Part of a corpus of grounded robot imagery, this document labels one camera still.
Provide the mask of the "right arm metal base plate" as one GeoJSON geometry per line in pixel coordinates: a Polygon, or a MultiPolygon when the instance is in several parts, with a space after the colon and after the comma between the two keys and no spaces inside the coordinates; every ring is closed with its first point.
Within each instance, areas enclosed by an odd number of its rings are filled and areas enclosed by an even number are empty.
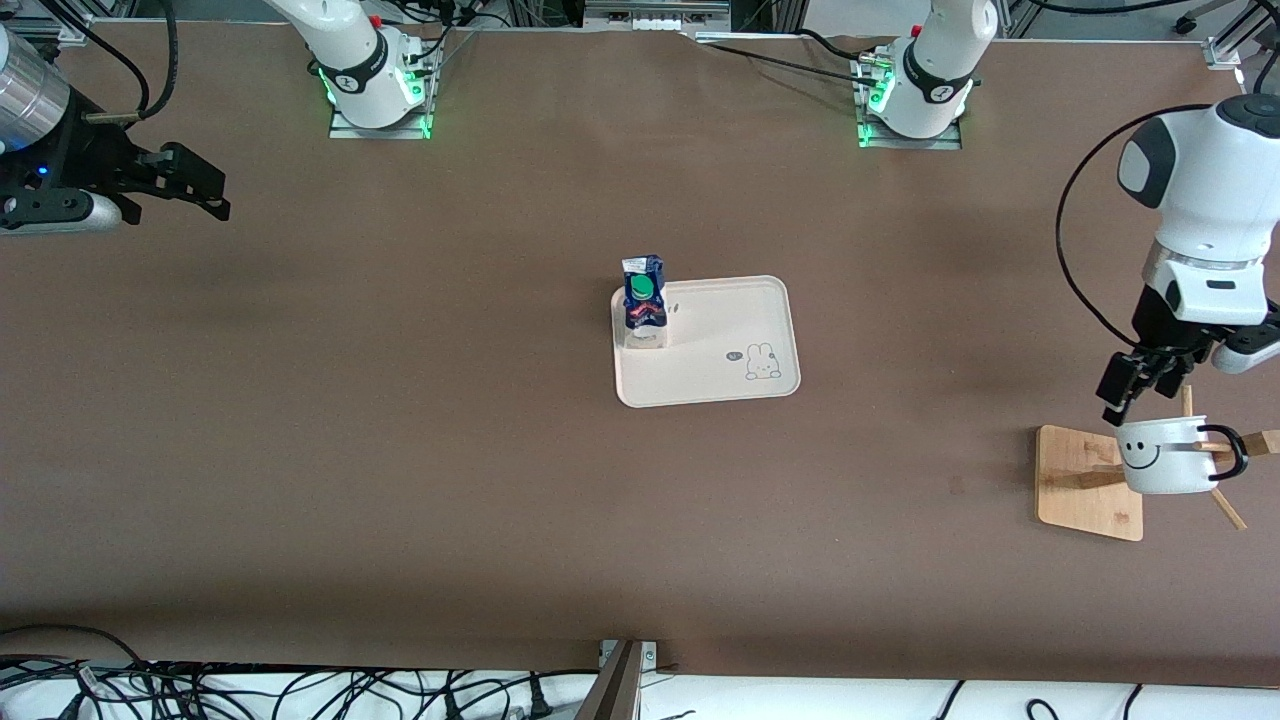
{"type": "Polygon", "coordinates": [[[433,135],[433,118],[435,102],[425,102],[412,108],[410,113],[397,123],[381,128],[362,128],[348,122],[348,119],[332,105],[332,119],[329,127],[330,138],[352,140],[430,140],[433,135]]]}

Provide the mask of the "wooden cup stand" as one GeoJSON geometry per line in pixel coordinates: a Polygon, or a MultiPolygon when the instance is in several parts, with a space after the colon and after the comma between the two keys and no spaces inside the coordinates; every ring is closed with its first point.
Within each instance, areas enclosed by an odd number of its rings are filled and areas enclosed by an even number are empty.
{"type": "MultiPolygon", "coordinates": [[[[1194,411],[1194,395],[1189,386],[1181,388],[1179,398],[1181,411],[1176,416],[1203,415],[1194,411]]],[[[1280,429],[1238,433],[1251,461],[1280,457],[1280,429]]],[[[1221,489],[1224,482],[1217,489],[1198,495],[1211,497],[1231,527],[1244,530],[1248,525],[1225,497],[1221,489]]],[[[1105,436],[1043,425],[1036,430],[1034,496],[1036,519],[1046,525],[1112,541],[1138,542],[1146,534],[1146,497],[1175,495],[1139,495],[1130,489],[1123,471],[1116,430],[1105,436]]]]}

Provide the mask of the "white smiley cup black handle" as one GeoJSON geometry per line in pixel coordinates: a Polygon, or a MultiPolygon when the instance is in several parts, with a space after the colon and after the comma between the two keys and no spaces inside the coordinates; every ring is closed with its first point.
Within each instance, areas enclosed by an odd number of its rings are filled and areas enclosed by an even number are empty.
{"type": "Polygon", "coordinates": [[[1126,423],[1116,442],[1126,483],[1139,495],[1208,493],[1251,462],[1242,436],[1204,415],[1126,423]]]}

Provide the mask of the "aluminium profile post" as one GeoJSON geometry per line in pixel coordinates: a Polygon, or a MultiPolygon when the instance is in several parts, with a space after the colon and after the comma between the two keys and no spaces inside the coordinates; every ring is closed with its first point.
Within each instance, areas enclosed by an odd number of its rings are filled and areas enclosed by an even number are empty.
{"type": "Polygon", "coordinates": [[[639,720],[643,676],[657,669],[658,647],[654,641],[603,641],[600,671],[573,720],[639,720]]]}

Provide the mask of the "grey power strip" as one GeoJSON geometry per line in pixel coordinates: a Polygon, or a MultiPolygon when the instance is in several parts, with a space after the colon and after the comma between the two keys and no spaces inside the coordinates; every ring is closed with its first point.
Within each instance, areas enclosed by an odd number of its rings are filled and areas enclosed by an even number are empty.
{"type": "Polygon", "coordinates": [[[730,0],[582,0],[581,27],[594,31],[731,32],[730,0]]]}

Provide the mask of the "blue milk carton green cap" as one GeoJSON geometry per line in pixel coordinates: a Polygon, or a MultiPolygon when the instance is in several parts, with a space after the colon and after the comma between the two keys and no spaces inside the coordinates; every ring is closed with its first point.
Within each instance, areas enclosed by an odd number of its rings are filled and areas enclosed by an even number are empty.
{"type": "Polygon", "coordinates": [[[664,348],[668,342],[668,311],[664,296],[664,263],[649,254],[627,258],[623,272],[623,347],[664,348]]]}

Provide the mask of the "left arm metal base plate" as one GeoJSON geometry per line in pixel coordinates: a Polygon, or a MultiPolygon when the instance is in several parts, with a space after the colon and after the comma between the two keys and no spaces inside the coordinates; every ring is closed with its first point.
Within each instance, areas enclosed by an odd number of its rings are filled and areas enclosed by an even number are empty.
{"type": "Polygon", "coordinates": [[[908,137],[892,129],[876,111],[899,87],[895,73],[890,69],[890,59],[873,53],[861,53],[849,65],[855,78],[873,81],[873,85],[852,85],[860,147],[901,150],[959,150],[963,147],[960,127],[960,117],[965,109],[963,102],[942,133],[929,138],[908,137]]]}

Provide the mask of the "cream rabbit print tray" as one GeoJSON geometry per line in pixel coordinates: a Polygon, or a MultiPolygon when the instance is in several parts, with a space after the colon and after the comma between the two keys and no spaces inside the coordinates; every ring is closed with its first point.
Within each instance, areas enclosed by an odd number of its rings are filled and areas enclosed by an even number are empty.
{"type": "Polygon", "coordinates": [[[786,284],[773,275],[671,281],[666,345],[628,345],[625,290],[611,299],[614,391],[630,407],[792,395],[801,370],[786,284]]]}

